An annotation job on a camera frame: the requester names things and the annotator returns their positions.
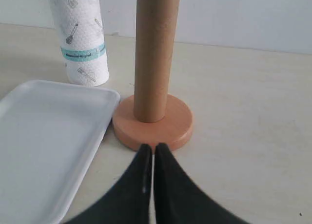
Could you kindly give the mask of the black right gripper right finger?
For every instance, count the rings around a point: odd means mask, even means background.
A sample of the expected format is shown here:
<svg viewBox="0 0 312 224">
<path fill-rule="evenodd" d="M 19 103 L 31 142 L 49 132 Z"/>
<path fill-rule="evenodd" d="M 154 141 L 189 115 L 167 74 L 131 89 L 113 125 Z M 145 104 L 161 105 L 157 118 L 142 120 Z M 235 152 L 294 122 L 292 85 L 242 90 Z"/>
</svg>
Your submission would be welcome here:
<svg viewBox="0 0 312 224">
<path fill-rule="evenodd" d="M 158 224 L 247 223 L 206 195 L 165 143 L 155 149 L 154 202 Z"/>
</svg>

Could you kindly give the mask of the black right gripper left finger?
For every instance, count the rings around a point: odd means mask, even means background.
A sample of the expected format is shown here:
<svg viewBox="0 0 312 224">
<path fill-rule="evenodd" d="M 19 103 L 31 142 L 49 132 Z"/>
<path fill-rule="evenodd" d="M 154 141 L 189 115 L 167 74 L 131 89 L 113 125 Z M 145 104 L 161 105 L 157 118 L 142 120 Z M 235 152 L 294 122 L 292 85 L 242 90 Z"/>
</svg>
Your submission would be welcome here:
<svg viewBox="0 0 312 224">
<path fill-rule="evenodd" d="M 148 224 L 152 149 L 143 144 L 119 180 L 97 202 L 68 224 Z"/>
</svg>

